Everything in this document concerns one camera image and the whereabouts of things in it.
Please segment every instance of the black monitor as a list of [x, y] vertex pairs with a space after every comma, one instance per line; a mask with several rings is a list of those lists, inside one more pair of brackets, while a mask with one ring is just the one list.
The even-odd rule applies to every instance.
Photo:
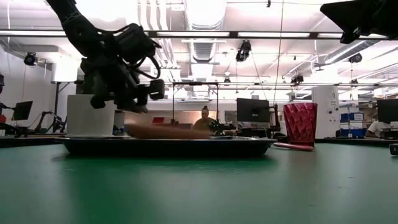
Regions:
[[242, 122], [269, 122], [268, 100], [236, 99], [237, 120]]
[[12, 119], [14, 121], [23, 121], [29, 119], [30, 109], [32, 109], [33, 101], [17, 103], [14, 108]]
[[398, 99], [378, 100], [377, 116], [379, 121], [385, 123], [398, 121]]

